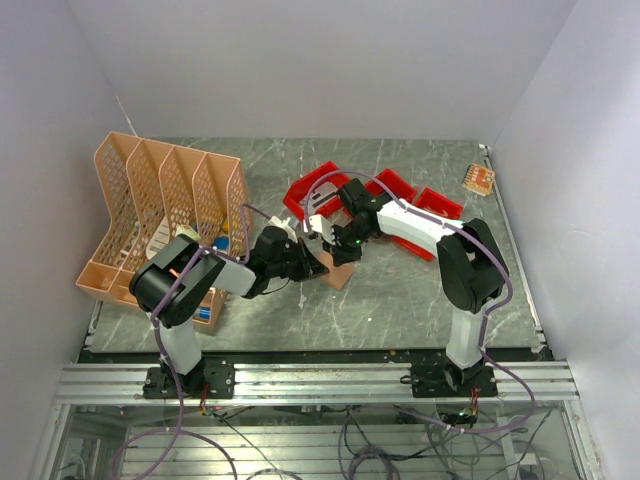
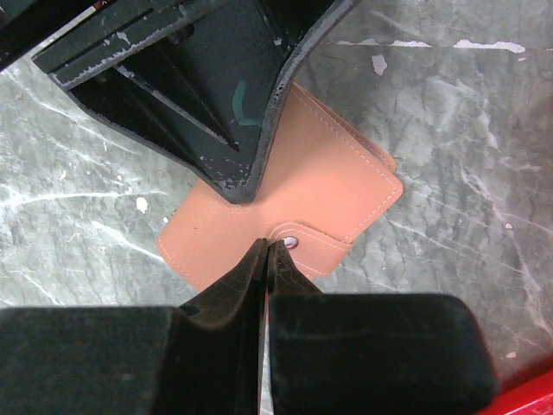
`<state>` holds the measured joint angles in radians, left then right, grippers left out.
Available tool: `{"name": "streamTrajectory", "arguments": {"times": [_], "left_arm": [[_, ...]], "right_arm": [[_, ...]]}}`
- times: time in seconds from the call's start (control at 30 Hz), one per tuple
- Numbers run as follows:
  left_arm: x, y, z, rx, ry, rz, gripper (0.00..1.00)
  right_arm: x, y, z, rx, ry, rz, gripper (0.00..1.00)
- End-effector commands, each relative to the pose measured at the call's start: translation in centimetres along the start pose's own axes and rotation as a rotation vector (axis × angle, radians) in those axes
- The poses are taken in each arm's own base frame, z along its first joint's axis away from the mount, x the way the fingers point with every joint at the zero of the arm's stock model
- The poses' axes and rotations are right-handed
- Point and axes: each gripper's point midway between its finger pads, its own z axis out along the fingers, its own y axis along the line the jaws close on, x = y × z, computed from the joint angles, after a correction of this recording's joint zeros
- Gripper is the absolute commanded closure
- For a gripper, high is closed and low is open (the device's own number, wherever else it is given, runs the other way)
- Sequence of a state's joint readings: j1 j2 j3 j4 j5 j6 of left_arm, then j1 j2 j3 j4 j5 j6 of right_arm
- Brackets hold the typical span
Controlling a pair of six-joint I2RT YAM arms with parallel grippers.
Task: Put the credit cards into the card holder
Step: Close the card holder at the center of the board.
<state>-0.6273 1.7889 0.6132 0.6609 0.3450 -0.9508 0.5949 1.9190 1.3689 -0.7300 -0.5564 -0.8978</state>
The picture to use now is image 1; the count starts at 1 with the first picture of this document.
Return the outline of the white credit card stack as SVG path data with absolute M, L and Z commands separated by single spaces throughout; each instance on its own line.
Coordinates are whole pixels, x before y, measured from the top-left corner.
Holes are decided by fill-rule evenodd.
M 300 202 L 301 214 L 304 216 L 305 204 L 308 204 L 308 213 L 311 215 L 321 214 L 325 217 L 334 215 L 341 206 L 340 199 L 337 194 L 338 187 L 331 182 L 325 182 L 319 185 L 311 195 L 305 193 Z

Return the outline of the red bin pair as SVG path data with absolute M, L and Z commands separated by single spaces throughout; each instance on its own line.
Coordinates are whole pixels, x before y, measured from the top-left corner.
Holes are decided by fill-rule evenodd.
M 354 178 L 338 189 L 338 198 L 350 218 L 368 214 L 375 219 L 387 203 L 394 203 L 392 194 L 411 202 L 417 190 L 390 168 L 377 174 L 374 180 L 363 182 Z
M 459 220 L 464 210 L 462 205 L 430 188 L 425 188 L 414 200 L 413 205 L 452 220 Z M 393 236 L 392 241 L 426 262 L 434 259 L 434 255 L 431 252 L 408 240 Z

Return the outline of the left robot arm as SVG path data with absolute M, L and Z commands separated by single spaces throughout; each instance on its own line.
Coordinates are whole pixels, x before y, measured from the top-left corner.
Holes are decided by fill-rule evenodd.
M 238 258 L 185 234 L 175 237 L 129 283 L 160 349 L 160 365 L 148 370 L 143 397 L 233 397 L 235 368 L 221 357 L 205 358 L 195 336 L 194 315 L 213 289 L 253 299 L 274 278 L 302 282 L 328 273 L 303 240 L 278 226 L 265 227 L 249 253 Z

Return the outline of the red bin front pair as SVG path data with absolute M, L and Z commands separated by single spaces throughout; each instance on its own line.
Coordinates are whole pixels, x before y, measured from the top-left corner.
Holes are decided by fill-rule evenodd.
M 394 203 L 392 194 L 411 202 L 417 190 L 390 168 L 377 174 L 374 180 L 363 182 L 354 178 L 338 189 L 338 198 L 350 218 L 368 214 L 375 219 L 387 203 Z

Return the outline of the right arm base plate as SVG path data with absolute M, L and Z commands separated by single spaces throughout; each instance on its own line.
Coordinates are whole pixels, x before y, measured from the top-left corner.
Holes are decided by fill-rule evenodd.
M 409 373 L 400 377 L 400 383 L 411 387 L 414 398 L 470 399 L 473 395 L 479 398 L 498 395 L 494 370 L 483 362 L 464 370 L 449 362 L 413 364 Z

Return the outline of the red bin with cards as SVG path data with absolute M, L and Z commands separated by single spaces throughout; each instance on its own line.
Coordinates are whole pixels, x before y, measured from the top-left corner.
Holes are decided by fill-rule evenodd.
M 283 204 L 300 221 L 304 219 L 305 210 L 309 215 L 329 218 L 343 206 L 337 190 L 349 180 L 333 162 L 326 162 L 294 181 L 284 195 Z

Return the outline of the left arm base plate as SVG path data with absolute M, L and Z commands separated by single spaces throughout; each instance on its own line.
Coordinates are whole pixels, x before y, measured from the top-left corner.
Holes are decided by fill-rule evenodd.
M 184 398 L 231 399 L 236 384 L 235 373 L 234 366 L 224 359 L 202 359 L 190 373 L 178 375 L 182 395 Z M 177 383 L 164 362 L 147 371 L 142 395 L 147 400 L 179 398 Z

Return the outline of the brown leather card holder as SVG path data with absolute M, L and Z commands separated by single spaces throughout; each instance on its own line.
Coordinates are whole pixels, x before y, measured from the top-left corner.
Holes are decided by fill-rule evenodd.
M 328 269 L 328 272 L 322 275 L 320 280 L 336 291 L 342 290 L 353 276 L 355 267 L 349 263 L 336 267 L 332 256 L 326 251 L 319 252 L 317 258 Z

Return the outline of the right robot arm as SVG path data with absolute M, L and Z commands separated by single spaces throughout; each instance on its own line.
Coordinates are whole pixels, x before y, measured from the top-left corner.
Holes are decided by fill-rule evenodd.
M 450 394 L 465 394 L 484 367 L 488 315 L 499 308 L 503 291 L 513 293 L 506 262 L 487 223 L 450 220 L 397 197 L 386 185 L 372 194 L 358 179 L 337 190 L 351 220 L 344 226 L 318 215 L 309 218 L 336 266 L 361 259 L 362 244 L 373 236 L 398 237 L 432 254 L 442 290 L 452 305 L 452 323 L 440 373 Z

